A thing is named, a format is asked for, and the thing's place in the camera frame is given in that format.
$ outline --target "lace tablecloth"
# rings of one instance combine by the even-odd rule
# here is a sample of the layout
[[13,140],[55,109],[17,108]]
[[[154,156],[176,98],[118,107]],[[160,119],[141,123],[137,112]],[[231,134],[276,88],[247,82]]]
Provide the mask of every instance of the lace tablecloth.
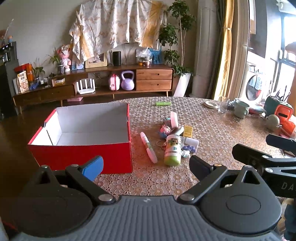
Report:
[[[213,165],[221,163],[228,169],[240,169],[243,164],[234,160],[232,147],[237,143],[280,157],[279,149],[268,146],[265,137],[268,129],[264,120],[255,117],[237,118],[227,111],[220,116],[217,109],[203,105],[205,99],[179,97],[146,97],[119,100],[130,105],[130,128],[133,154],[133,172],[127,174],[99,175],[95,183],[118,195],[174,195],[178,196],[195,185],[198,180],[189,170],[189,158],[182,158],[177,167],[163,163],[164,150],[156,145],[162,125],[161,115],[174,111],[181,125],[193,127],[193,138],[200,141],[196,155]],[[156,102],[171,101],[171,106],[155,106]],[[150,141],[158,163],[149,159],[140,138],[144,132]]]

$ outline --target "wooden tv cabinet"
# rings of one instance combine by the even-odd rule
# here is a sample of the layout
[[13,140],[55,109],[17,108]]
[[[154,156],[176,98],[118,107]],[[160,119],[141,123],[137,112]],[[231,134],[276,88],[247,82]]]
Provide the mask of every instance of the wooden tv cabinet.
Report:
[[[135,72],[135,88],[131,91],[125,91],[119,89],[117,91],[111,91],[108,86],[96,88],[96,91],[90,94],[78,94],[76,82],[81,79],[87,79],[89,73],[108,71],[120,76],[124,70],[132,70]],[[22,112],[22,107],[32,104],[40,104],[44,102],[50,102],[65,99],[72,99],[78,97],[90,97],[98,95],[114,95],[125,93],[140,93],[140,92],[168,92],[173,88],[174,69],[167,65],[151,65],[149,67],[139,65],[122,65],[122,66],[106,66],[89,69],[80,69],[67,72],[64,75],[56,76],[58,79],[65,78],[63,85],[55,87],[38,87],[33,91],[26,91],[22,94],[13,96],[13,102],[15,106]]]

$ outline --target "pink toy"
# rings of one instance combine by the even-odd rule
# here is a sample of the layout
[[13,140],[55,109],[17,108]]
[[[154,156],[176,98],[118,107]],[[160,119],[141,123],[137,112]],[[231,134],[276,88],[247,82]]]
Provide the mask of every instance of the pink toy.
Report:
[[109,78],[109,89],[110,90],[119,90],[120,87],[120,78],[116,74],[112,74]]
[[61,57],[61,64],[64,65],[65,71],[70,71],[71,60],[69,59],[70,56],[70,45],[63,45],[61,49],[57,51],[59,56]]
[[162,125],[161,128],[160,128],[160,132],[164,133],[166,135],[170,135],[171,131],[172,130],[166,125]]

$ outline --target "wooden floor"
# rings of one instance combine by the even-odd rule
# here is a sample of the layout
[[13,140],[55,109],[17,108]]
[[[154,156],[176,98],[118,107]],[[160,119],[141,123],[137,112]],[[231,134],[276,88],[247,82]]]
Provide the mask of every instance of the wooden floor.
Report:
[[[165,95],[165,92],[119,94],[115,95],[115,100]],[[64,101],[63,105],[110,101],[111,95],[97,96],[84,98],[81,102]],[[22,115],[0,122],[0,217],[4,221],[10,221],[9,206],[39,167],[27,149],[27,143],[56,107],[60,107],[59,101],[29,106]]]

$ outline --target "window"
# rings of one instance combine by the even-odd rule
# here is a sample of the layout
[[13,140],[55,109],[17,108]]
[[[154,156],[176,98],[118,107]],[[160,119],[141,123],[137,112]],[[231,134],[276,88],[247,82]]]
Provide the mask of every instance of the window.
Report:
[[296,56],[285,51],[285,46],[296,41],[296,16],[282,13],[281,21],[281,51],[279,52],[278,60],[275,61],[276,68],[274,70],[274,78],[272,84],[272,92],[280,90],[279,96],[284,95],[284,90],[286,86],[286,95],[290,91],[296,66]]

